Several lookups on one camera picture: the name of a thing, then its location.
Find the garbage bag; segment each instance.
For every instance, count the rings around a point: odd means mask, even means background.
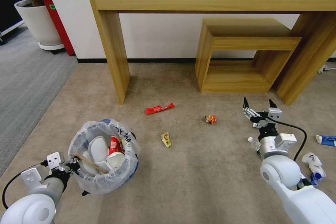
[[[125,159],[119,168],[111,170],[107,174],[93,177],[84,173],[82,169],[75,172],[74,176],[79,187],[92,194],[109,193],[122,186],[133,177],[139,165],[140,146],[135,135],[126,126],[113,119],[86,122],[70,143],[69,159],[76,152],[82,154],[83,151],[88,149],[89,143],[100,135],[105,139],[110,139],[112,135],[119,136],[124,143]]]

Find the wooden stool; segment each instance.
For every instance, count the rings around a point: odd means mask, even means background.
[[[268,92],[301,40],[272,18],[203,19],[196,77],[201,92]],[[252,61],[211,60],[213,51],[257,50]]]

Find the food wrapper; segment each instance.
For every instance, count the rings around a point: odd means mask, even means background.
[[[174,108],[174,104],[173,103],[170,103],[168,106],[166,107],[162,107],[162,106],[156,106],[156,107],[152,107],[152,108],[146,108],[145,109],[145,113],[146,114],[155,114],[157,112],[161,112],[163,110],[167,110],[167,109],[170,109],[170,108]]]
[[[171,145],[168,132],[161,135],[161,140],[165,146],[169,147]]]
[[[217,122],[215,115],[206,115],[204,118],[207,123],[212,124],[212,125]]]

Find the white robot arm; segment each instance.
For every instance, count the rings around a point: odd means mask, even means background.
[[[281,110],[270,100],[267,111],[255,112],[245,98],[243,113],[259,128],[263,159],[260,174],[280,197],[292,223],[336,224],[336,204],[324,192],[314,188],[301,174],[298,164],[287,157],[288,148],[297,140],[292,134],[277,133],[276,121],[272,118],[279,118]]]
[[[42,165],[49,167],[49,175],[46,174]],[[0,224],[53,223],[57,204],[67,187],[70,175],[79,168],[77,160],[64,162],[61,153],[55,152],[48,155],[41,164],[21,172],[20,176],[29,188],[29,195],[12,204],[2,216]],[[4,193],[2,200],[4,206],[7,207]]]

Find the potted plant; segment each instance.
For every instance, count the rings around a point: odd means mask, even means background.
[[[22,0],[14,6],[40,48],[57,50],[64,47],[42,0]]]

